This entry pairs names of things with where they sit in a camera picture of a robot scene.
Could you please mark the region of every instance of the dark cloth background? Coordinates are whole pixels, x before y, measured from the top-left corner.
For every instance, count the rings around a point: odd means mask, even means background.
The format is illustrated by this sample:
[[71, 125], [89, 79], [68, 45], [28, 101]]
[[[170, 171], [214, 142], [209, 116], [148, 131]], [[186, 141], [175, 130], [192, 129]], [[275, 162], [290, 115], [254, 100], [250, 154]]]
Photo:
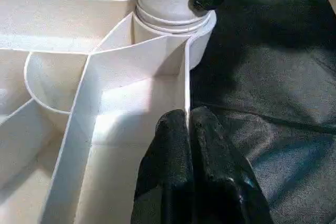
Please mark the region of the dark cloth background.
[[275, 223], [336, 223], [336, 16], [328, 0], [225, 0], [191, 74]]

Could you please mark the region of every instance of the plastic compartment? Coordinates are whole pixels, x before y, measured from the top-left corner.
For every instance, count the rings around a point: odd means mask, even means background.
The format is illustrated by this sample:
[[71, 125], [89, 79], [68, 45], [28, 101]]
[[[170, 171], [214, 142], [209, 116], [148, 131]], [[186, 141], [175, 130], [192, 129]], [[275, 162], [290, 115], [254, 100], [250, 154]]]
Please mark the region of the plastic compartment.
[[27, 58], [27, 89], [60, 131], [65, 130], [86, 60], [87, 55], [47, 52]]
[[184, 47], [170, 41], [162, 36], [90, 56], [42, 223], [129, 222], [157, 120], [189, 106]]
[[0, 125], [0, 223], [36, 223], [61, 139], [33, 99]]

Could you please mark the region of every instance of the white plastic structure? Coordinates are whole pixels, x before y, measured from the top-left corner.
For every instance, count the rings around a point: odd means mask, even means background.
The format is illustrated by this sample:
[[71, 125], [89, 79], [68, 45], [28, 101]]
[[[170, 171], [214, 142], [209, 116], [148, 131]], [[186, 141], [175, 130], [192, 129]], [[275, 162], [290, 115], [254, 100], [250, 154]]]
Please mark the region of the white plastic structure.
[[172, 34], [194, 33], [211, 13], [194, 13], [190, 0], [138, 0], [137, 13], [148, 26]]
[[167, 33], [136, 6], [0, 1], [1, 224], [130, 221], [156, 122], [188, 115], [189, 71], [216, 23], [210, 12], [194, 33]]

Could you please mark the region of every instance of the black fabric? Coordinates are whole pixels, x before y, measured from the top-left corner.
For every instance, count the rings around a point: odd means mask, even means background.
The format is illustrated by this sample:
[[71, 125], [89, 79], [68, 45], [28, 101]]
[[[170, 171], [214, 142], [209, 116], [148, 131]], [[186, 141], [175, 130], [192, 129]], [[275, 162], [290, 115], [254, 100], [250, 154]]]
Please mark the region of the black fabric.
[[190, 139], [196, 223], [273, 224], [250, 164], [207, 108], [191, 112]]
[[335, 223], [336, 17], [328, 0], [225, 0], [193, 107], [251, 161], [275, 223]]
[[194, 177], [182, 110], [171, 111], [158, 121], [136, 184], [131, 223], [191, 223]]

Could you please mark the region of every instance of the white pipe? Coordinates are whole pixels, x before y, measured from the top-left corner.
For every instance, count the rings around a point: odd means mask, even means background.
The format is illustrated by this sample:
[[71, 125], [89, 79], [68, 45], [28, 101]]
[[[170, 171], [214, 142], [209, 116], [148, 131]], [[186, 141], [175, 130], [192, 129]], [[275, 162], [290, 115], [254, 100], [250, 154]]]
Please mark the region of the white pipe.
[[196, 15], [189, 0], [138, 0], [137, 14], [148, 26], [173, 34], [192, 33], [209, 19], [207, 13]]

